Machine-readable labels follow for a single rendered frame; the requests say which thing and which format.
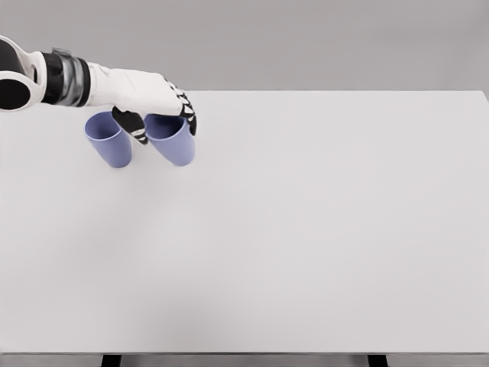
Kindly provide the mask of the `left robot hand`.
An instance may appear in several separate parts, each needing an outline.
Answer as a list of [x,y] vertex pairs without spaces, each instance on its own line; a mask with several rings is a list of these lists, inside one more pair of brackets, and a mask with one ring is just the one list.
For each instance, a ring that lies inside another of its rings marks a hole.
[[190,134],[196,134],[196,112],[188,96],[163,75],[113,69],[111,76],[116,88],[112,117],[137,142],[148,143],[143,115],[182,117],[189,123]]

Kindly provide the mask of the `blue plastic cup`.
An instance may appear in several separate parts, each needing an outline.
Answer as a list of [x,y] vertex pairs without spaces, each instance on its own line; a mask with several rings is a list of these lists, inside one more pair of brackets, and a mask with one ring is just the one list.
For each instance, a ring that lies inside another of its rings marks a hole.
[[150,114],[144,124],[149,142],[171,164],[182,167],[193,161],[196,146],[185,118]]
[[132,160],[131,142],[110,112],[98,112],[85,123],[84,133],[99,156],[111,167],[122,168]]

